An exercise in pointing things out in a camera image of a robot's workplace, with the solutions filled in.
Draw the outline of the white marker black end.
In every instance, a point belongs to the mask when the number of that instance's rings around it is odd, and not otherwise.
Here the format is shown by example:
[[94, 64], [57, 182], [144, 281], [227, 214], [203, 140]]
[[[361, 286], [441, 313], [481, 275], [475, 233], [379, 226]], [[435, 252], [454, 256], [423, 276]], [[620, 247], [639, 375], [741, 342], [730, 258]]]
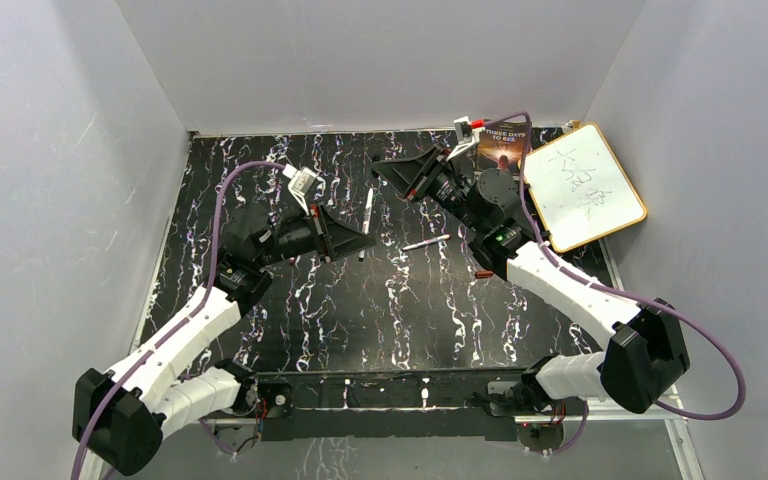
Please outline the white marker black end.
[[370, 233], [374, 196], [375, 196], [375, 189], [371, 187], [367, 192], [366, 203], [364, 207], [364, 218], [362, 223], [362, 232], [364, 234]]

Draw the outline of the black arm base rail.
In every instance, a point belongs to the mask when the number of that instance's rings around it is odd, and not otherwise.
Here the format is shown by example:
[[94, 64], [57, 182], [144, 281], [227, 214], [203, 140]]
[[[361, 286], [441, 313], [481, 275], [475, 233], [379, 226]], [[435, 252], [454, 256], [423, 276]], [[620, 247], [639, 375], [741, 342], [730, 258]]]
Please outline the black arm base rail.
[[583, 416], [639, 418], [610, 399], [542, 400], [523, 386], [524, 374], [522, 368], [254, 373], [245, 389], [259, 408], [211, 419], [224, 433], [261, 424], [267, 442], [482, 437], [552, 448], [573, 436]]

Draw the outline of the white marker pen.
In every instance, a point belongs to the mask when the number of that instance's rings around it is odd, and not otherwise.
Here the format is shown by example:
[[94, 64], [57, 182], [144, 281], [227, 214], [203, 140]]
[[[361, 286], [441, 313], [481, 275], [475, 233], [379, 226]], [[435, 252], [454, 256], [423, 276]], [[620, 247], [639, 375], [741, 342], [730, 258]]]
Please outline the white marker pen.
[[419, 242], [416, 242], [416, 243], [412, 243], [412, 244], [408, 244], [406, 246], [403, 246], [401, 248], [401, 251], [402, 252], [408, 252], [408, 251], [413, 251], [413, 250], [417, 250], [417, 249], [426, 248], [426, 247], [429, 247], [431, 245], [447, 241], [450, 238], [451, 238], [450, 234], [443, 234], [443, 235], [435, 236], [433, 238], [424, 239], [422, 241], [419, 241]]

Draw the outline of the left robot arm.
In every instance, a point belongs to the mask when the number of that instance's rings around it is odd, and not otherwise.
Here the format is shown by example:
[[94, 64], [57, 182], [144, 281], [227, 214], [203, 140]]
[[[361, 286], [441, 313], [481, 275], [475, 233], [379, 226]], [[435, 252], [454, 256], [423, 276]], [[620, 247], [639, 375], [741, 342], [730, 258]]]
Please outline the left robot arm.
[[230, 360], [190, 380], [179, 378], [198, 353], [260, 302], [272, 284], [268, 266], [308, 253], [331, 263], [375, 244], [372, 235], [334, 217], [323, 204], [293, 207], [277, 220], [260, 205], [234, 210], [194, 297], [126, 358], [78, 378], [72, 436], [79, 453], [92, 452], [131, 476], [187, 424], [216, 411], [253, 412], [257, 382]]

